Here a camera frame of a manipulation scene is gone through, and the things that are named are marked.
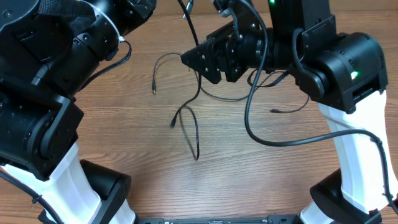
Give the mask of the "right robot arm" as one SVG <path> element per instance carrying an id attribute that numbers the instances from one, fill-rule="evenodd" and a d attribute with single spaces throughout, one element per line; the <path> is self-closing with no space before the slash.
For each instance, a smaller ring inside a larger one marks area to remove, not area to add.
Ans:
<path id="1" fill-rule="evenodd" d="M 200 78 L 237 81 L 250 68 L 282 70 L 325 117 L 330 133 L 265 146 L 335 143 L 339 168 L 310 189 L 311 202 L 278 223 L 380 223 L 397 208 L 397 177 L 386 134 L 388 84 L 381 46 L 362 32 L 337 33 L 328 1 L 269 1 L 266 27 L 251 1 L 215 1 L 233 20 L 181 57 Z"/>

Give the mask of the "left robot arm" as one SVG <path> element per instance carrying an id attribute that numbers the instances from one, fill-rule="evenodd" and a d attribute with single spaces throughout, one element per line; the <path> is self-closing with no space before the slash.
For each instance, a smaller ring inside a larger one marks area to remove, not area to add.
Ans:
<path id="1" fill-rule="evenodd" d="M 1 2 L 1 177 L 43 223 L 136 223 L 130 176 L 78 156 L 75 95 L 155 1 Z"/>

